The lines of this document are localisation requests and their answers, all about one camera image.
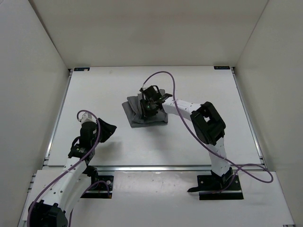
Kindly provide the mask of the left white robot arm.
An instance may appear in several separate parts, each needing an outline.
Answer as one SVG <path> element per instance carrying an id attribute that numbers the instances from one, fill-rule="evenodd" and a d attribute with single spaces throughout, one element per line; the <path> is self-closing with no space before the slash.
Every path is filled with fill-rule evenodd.
<path id="1" fill-rule="evenodd" d="M 89 165 L 95 147 L 107 141 L 116 126 L 85 113 L 80 119 L 80 135 L 74 139 L 61 174 L 46 186 L 30 204 L 29 227 L 69 227 L 75 204 L 89 190 L 104 185 L 106 198 L 111 197 L 107 180 L 102 180 L 95 167 Z"/>

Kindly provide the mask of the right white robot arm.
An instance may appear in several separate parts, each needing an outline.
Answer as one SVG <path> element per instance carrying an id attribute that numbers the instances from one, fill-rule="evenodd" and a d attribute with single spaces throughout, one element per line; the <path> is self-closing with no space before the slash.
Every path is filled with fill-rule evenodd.
<path id="1" fill-rule="evenodd" d="M 171 94 L 162 94 L 158 86 L 141 88 L 140 92 L 143 96 L 140 107 L 144 118 L 164 111 L 191 121 L 197 138 L 210 150 L 213 186 L 220 190 L 224 189 L 229 184 L 232 169 L 226 160 L 224 148 L 226 124 L 214 105 L 211 102 L 195 104 L 174 99 Z"/>

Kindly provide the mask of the grey pleated skirt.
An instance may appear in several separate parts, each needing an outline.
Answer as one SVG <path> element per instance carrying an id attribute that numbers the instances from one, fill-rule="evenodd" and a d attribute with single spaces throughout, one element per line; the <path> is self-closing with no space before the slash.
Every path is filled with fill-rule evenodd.
<path id="1" fill-rule="evenodd" d="M 168 114 L 162 104 L 172 97 L 157 85 L 141 88 L 136 96 L 128 96 L 122 107 L 131 128 L 168 124 Z"/>

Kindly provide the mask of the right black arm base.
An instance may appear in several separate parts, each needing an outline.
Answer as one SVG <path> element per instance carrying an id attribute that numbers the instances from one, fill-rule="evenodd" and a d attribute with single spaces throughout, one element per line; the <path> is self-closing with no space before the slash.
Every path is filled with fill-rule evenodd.
<path id="1" fill-rule="evenodd" d="M 239 176 L 230 167 L 222 176 L 211 171 L 210 175 L 198 175 L 197 186 L 189 188 L 188 193 L 197 192 L 201 201 L 243 200 Z"/>

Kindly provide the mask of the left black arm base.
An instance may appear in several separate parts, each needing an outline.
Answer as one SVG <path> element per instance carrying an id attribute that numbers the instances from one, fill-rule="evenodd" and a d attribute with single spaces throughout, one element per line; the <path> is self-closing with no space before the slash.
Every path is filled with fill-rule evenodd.
<path id="1" fill-rule="evenodd" d="M 86 199 L 111 199 L 114 186 L 113 175 L 99 175 L 97 169 L 93 166 L 88 166 L 84 171 L 91 179 L 91 185 L 82 194 L 81 198 Z"/>

